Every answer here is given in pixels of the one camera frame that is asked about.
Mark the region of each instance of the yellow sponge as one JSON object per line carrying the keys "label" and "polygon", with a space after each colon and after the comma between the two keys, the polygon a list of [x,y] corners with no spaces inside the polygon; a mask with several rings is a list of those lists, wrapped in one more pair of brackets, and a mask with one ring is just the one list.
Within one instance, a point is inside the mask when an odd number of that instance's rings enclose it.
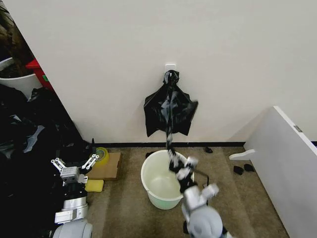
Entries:
{"label": "yellow sponge", "polygon": [[89,179],[85,185],[87,192],[102,192],[104,181],[102,179]]}

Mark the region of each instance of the cardboard box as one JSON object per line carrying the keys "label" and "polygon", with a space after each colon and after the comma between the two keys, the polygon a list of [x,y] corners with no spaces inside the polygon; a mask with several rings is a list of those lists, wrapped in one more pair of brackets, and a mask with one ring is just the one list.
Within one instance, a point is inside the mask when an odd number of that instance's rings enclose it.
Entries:
{"label": "cardboard box", "polygon": [[109,161],[101,167],[93,167],[87,173],[88,179],[103,179],[104,181],[117,180],[121,165],[122,154],[120,152],[109,153]]}

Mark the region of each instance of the red box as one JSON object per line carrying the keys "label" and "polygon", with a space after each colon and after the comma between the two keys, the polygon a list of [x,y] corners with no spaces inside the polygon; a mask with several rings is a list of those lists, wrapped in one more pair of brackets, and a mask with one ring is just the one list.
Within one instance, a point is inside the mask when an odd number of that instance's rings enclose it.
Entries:
{"label": "red box", "polygon": [[39,65],[36,59],[29,62],[25,67],[28,69],[32,69],[34,71],[35,75],[37,76],[43,87],[49,88],[54,92],[52,85],[50,84],[48,78],[46,77],[45,73],[43,72],[41,66]]}

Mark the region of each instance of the white plastic piece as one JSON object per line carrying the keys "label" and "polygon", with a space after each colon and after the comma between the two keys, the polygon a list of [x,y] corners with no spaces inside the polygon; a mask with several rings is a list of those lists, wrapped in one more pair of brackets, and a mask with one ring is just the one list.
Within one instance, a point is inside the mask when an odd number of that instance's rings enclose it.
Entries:
{"label": "white plastic piece", "polygon": [[247,150],[243,153],[233,154],[229,156],[230,160],[251,160],[252,154],[255,153],[255,150]]}
{"label": "white plastic piece", "polygon": [[185,162],[184,166],[190,164],[191,168],[195,168],[196,165],[198,164],[198,159],[196,159],[195,157],[189,156],[187,158],[187,161]]}
{"label": "white plastic piece", "polygon": [[219,192],[219,187],[217,184],[209,184],[207,187],[205,187],[202,191],[203,197],[205,197],[207,200],[216,196],[217,193]]}
{"label": "white plastic piece", "polygon": [[176,64],[175,63],[165,64],[165,72],[164,73],[166,73],[169,70],[176,70]]}

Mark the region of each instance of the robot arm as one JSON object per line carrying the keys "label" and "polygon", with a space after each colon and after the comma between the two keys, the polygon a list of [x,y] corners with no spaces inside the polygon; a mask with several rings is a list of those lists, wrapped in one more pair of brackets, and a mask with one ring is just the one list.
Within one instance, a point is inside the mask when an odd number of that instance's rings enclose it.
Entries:
{"label": "robot arm", "polygon": [[182,212],[185,217],[184,232],[192,238],[231,238],[230,233],[222,225],[218,212],[208,206],[208,200],[219,192],[218,186],[209,184],[202,191],[192,180],[192,174],[198,160],[188,157],[183,161],[173,149],[168,150],[169,170],[176,174],[180,184],[180,192],[184,196]]}

